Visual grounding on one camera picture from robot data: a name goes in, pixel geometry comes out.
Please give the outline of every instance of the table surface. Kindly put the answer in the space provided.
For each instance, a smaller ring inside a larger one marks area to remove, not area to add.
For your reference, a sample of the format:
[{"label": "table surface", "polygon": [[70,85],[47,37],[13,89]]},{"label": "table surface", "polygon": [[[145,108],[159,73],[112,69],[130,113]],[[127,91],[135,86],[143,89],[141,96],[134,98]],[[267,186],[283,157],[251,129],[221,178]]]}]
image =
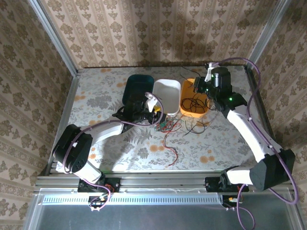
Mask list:
[{"label": "table surface", "polygon": [[[203,67],[188,67],[206,76]],[[233,91],[248,101],[251,96],[243,66],[227,67],[231,73]],[[181,84],[185,78],[198,75],[182,67],[84,69],[72,106],[69,124],[93,125],[110,118],[122,106],[127,78],[132,74],[151,75],[154,80],[173,79]],[[254,103],[254,117],[259,117]],[[92,146],[89,161],[102,171],[161,171],[161,170],[223,170],[225,168],[254,164],[254,157],[236,128],[222,113],[209,111],[202,118],[182,117],[188,127],[197,121],[208,123],[202,134],[189,133],[182,128],[168,135],[166,144],[177,149],[179,158],[172,166],[175,155],[163,147],[164,133],[154,127],[133,127],[126,133],[107,138]]]}]

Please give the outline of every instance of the purple cable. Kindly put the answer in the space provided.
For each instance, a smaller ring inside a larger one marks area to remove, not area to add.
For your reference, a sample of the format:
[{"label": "purple cable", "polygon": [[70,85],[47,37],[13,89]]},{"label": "purple cable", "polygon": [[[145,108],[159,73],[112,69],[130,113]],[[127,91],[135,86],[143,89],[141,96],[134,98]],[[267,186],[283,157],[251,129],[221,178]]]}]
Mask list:
[{"label": "purple cable", "polygon": [[283,166],[285,172],[287,173],[291,183],[292,183],[292,186],[293,186],[293,190],[294,190],[294,200],[293,201],[289,201],[285,198],[283,198],[281,195],[279,195],[276,191],[274,191],[273,189],[269,188],[269,190],[274,194],[276,195],[278,198],[280,198],[282,201],[286,202],[287,204],[290,204],[290,205],[295,205],[297,202],[298,202],[298,190],[297,190],[297,186],[296,186],[296,183],[294,181],[294,178],[293,176],[291,175],[291,172],[289,171],[288,167],[286,166],[286,164],[284,163],[284,161],[282,160],[281,156],[279,155],[279,153],[277,152],[277,150],[274,148],[274,146],[272,146],[272,144],[270,143],[270,141],[264,136],[264,134],[260,131],[260,129],[257,127],[257,125],[255,124],[255,122],[253,121],[251,115],[250,115],[250,104],[253,100],[253,98],[256,96],[256,93],[257,91],[259,90],[259,87],[260,87],[260,83],[261,83],[261,77],[260,77],[260,70],[258,69],[258,67],[255,65],[254,62],[246,59],[246,58],[243,58],[243,57],[231,57],[231,58],[227,58],[223,61],[220,61],[220,62],[216,62],[214,63],[214,65],[218,65],[222,62],[225,62],[225,61],[230,61],[230,60],[236,60],[236,59],[239,59],[239,60],[244,60],[246,62],[248,62],[249,64],[251,64],[257,74],[258,74],[258,84],[257,84],[257,87],[255,89],[255,91],[253,92],[252,96],[250,97],[249,101],[248,101],[248,105],[247,105],[247,115],[248,117],[251,119],[250,120],[250,123],[252,124],[252,126],[254,127],[254,129],[257,131],[257,133],[259,134],[259,136],[261,136],[261,138],[265,141],[265,143],[272,149],[272,151],[275,153],[275,155],[277,156],[280,164]]},{"label": "purple cable", "polygon": [[240,222],[241,227],[242,227],[244,230],[246,230],[246,228],[244,228],[244,225],[243,225],[243,223],[242,223],[242,220],[241,220],[241,217],[240,217],[239,210],[242,209],[242,210],[246,211],[246,212],[251,216],[251,218],[252,218],[252,220],[253,220],[253,228],[252,228],[252,229],[255,229],[255,227],[256,227],[256,222],[255,222],[255,218],[254,218],[253,214],[251,214],[251,212],[248,211],[246,208],[239,207],[239,197],[241,196],[242,190],[243,190],[243,188],[244,188],[245,186],[246,186],[246,184],[243,184],[243,185],[241,186],[239,192],[238,192],[238,199],[237,199],[237,202],[236,202],[236,213],[237,213],[237,215],[238,215],[238,220],[239,220],[239,222]]},{"label": "purple cable", "polygon": [[98,208],[99,210],[101,210],[104,206],[106,206],[107,202],[110,201],[110,198],[111,198],[111,191],[110,191],[110,189],[108,189],[107,187],[102,186],[102,185],[93,184],[93,183],[91,183],[91,182],[89,182],[89,181],[87,181],[87,180],[85,180],[85,179],[82,179],[82,180],[84,180],[86,183],[88,183],[88,184],[91,185],[91,186],[100,187],[100,188],[104,188],[104,189],[107,190],[107,192],[108,192],[107,200],[106,200],[106,202],[105,202],[101,207]]},{"label": "purple cable", "polygon": [[78,133],[78,134],[76,135],[76,137],[72,140],[71,144],[69,145],[69,147],[68,147],[68,149],[67,149],[67,151],[66,151],[66,154],[65,154],[65,156],[64,156],[63,163],[62,163],[62,167],[63,167],[63,169],[64,169],[64,173],[65,173],[65,174],[69,174],[69,171],[66,170],[65,165],[66,165],[66,160],[67,160],[67,158],[68,158],[68,155],[69,155],[69,153],[70,153],[70,151],[71,151],[71,149],[72,149],[72,147],[73,147],[73,144],[77,141],[77,139],[81,136],[81,134],[87,132],[88,130],[92,130],[93,128],[96,128],[96,127],[98,127],[98,126],[102,126],[102,125],[104,125],[104,124],[115,123],[115,122],[117,122],[117,123],[123,123],[123,124],[127,124],[127,125],[138,126],[138,127],[148,127],[148,126],[154,126],[154,125],[159,124],[160,121],[161,121],[161,119],[162,119],[163,112],[164,112],[164,108],[163,108],[162,102],[160,101],[160,99],[159,99],[158,97],[156,97],[156,96],[155,96],[154,94],[152,94],[151,92],[146,92],[146,93],[148,93],[148,94],[150,94],[152,97],[154,97],[154,98],[158,101],[158,103],[160,104],[160,106],[161,106],[161,116],[159,117],[159,119],[158,119],[155,123],[153,123],[153,124],[147,124],[147,125],[142,125],[142,124],[132,123],[132,122],[129,122],[129,121],[111,120],[111,121],[103,121],[103,122],[97,123],[97,124],[95,124],[95,125],[92,125],[92,126],[90,126],[90,127],[88,127],[88,128],[85,128],[84,130],[82,130],[80,133]]}]

